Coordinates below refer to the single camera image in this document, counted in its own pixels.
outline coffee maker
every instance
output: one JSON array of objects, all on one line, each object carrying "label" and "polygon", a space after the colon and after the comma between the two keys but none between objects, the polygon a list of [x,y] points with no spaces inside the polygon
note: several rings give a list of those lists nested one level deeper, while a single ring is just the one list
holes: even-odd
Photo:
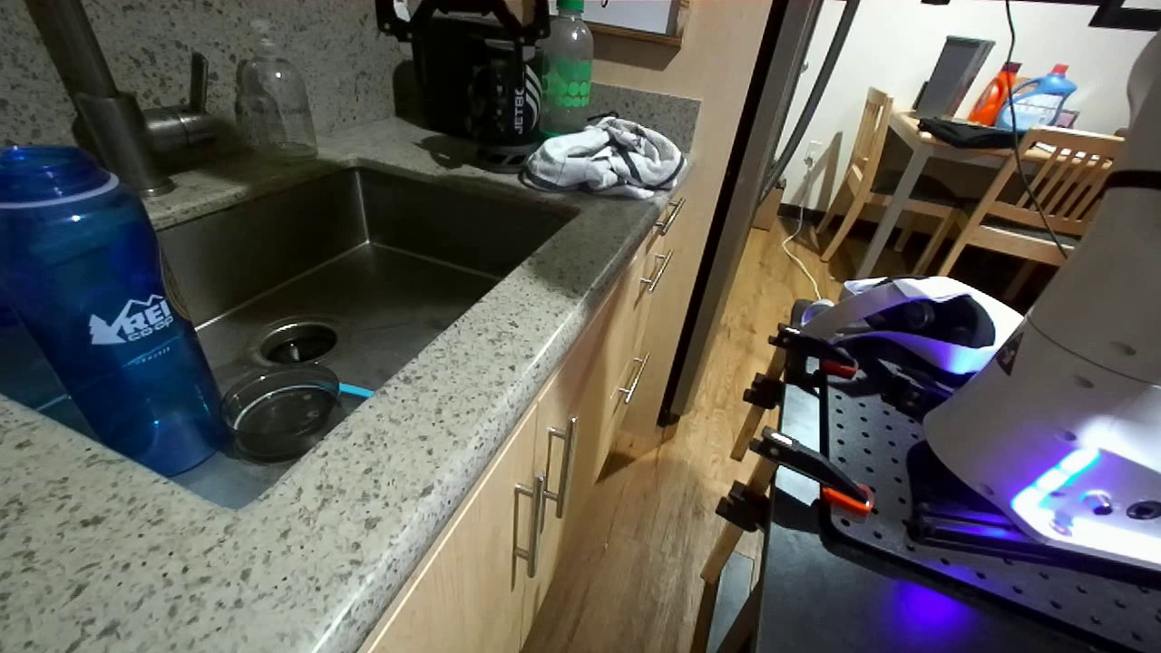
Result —
[{"label": "coffee maker", "polygon": [[542,79],[533,43],[546,37],[546,0],[519,20],[505,0],[376,0],[376,27],[412,45],[412,114],[427,131],[470,136],[479,154],[526,152],[536,142]]}]

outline white towel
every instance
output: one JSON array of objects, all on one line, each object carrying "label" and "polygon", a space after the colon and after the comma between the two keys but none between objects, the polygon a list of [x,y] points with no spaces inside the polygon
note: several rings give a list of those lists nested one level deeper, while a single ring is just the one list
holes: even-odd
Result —
[{"label": "white towel", "polygon": [[652,194],[682,181],[682,147],[634,118],[603,114],[577,132],[546,136],[526,172],[551,188]]}]

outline stainless steel sink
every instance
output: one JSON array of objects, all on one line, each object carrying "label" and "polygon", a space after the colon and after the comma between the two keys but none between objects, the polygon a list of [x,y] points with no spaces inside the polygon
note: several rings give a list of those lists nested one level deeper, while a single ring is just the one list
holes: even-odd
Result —
[{"label": "stainless steel sink", "polygon": [[[159,247],[226,394],[306,363],[381,386],[568,218],[486,181],[319,171],[175,224]],[[179,481],[239,507],[290,464],[232,446]]]}]

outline backsplash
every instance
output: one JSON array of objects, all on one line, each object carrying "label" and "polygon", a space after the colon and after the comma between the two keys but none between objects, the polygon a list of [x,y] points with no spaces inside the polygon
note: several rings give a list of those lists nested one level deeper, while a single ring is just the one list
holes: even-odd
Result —
[{"label": "backsplash", "polygon": [[[393,114],[406,43],[374,27],[374,0],[84,0],[121,89],[141,108],[180,103],[188,56],[207,56],[207,108],[232,118],[232,74],[256,43],[255,16],[309,83],[315,131]],[[71,100],[24,0],[0,6],[0,142],[71,142]]]}]

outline green bottle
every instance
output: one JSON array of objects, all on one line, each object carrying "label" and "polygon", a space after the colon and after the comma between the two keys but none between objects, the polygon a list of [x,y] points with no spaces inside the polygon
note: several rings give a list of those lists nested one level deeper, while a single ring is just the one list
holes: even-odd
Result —
[{"label": "green bottle", "polygon": [[551,31],[542,41],[542,132],[585,131],[592,103],[592,27],[585,0],[559,0]]}]

